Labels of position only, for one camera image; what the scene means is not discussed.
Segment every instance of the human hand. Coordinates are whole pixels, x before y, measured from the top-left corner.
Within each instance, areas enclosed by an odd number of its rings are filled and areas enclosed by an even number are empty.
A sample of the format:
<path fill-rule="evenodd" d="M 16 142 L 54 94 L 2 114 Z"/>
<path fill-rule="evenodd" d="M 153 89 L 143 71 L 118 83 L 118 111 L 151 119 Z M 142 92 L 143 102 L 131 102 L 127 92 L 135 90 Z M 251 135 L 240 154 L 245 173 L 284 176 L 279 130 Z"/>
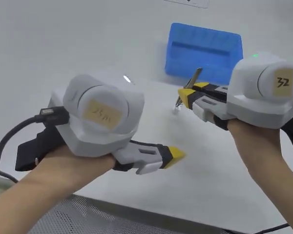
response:
<path fill-rule="evenodd" d="M 280 130 L 255 127 L 237 119 L 228 122 L 228 129 L 250 173 L 271 163 L 271 158 L 285 163 L 281 154 Z"/>
<path fill-rule="evenodd" d="M 79 157 L 67 146 L 50 152 L 25 178 L 27 182 L 42 186 L 68 196 L 97 177 L 112 169 L 115 158 L 109 154 L 102 157 Z"/>

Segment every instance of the blue container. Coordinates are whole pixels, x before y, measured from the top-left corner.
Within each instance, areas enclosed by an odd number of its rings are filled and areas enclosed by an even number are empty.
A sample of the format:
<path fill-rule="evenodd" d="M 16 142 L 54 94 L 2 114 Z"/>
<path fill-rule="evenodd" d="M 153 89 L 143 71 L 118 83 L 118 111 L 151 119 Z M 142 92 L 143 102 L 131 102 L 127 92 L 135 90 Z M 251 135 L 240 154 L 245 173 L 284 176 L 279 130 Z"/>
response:
<path fill-rule="evenodd" d="M 165 65 L 168 75 L 189 79 L 202 67 L 200 81 L 228 85 L 233 68 L 242 58 L 238 34 L 181 23 L 171 25 Z"/>

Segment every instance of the beige label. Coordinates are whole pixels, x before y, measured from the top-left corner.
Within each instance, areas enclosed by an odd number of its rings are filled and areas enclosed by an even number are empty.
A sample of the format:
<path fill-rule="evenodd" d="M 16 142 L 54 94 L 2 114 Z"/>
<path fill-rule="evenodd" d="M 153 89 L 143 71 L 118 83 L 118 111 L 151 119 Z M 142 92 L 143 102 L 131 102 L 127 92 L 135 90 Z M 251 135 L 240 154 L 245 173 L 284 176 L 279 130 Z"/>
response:
<path fill-rule="evenodd" d="M 274 74 L 273 95 L 277 97 L 289 97 L 293 89 L 293 69 L 283 68 L 276 70 Z"/>
<path fill-rule="evenodd" d="M 96 100 L 91 100 L 84 111 L 83 117 L 111 130 L 121 120 L 122 112 Z"/>

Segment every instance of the metal tweezers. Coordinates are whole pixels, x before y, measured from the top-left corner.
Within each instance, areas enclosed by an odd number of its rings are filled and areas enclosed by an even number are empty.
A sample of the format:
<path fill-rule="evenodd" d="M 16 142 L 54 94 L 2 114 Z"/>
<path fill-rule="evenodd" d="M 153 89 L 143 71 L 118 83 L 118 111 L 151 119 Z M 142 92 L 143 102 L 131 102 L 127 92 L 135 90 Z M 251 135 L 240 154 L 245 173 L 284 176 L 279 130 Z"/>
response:
<path fill-rule="evenodd" d="M 196 72 L 191 77 L 191 79 L 187 82 L 187 84 L 184 86 L 184 89 L 191 89 L 194 86 L 194 84 L 196 83 L 196 80 L 198 79 L 198 77 L 202 71 L 203 71 L 202 68 L 196 69 Z M 178 99 L 176 101 L 175 108 L 178 108 L 181 104 L 182 104 L 181 98 L 178 97 Z"/>

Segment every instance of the forearm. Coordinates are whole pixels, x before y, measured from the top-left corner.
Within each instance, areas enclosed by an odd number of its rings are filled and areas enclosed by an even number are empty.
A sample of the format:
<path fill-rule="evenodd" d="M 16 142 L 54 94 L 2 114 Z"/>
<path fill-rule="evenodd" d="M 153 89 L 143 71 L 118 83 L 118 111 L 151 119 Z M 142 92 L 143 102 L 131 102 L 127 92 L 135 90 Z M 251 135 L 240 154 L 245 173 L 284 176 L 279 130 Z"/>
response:
<path fill-rule="evenodd" d="M 286 162 L 267 156 L 257 168 L 249 168 L 254 181 L 293 228 L 293 172 Z"/>
<path fill-rule="evenodd" d="M 36 222 L 65 198 L 54 190 L 31 180 L 21 180 L 0 195 L 0 234 L 26 234 Z"/>

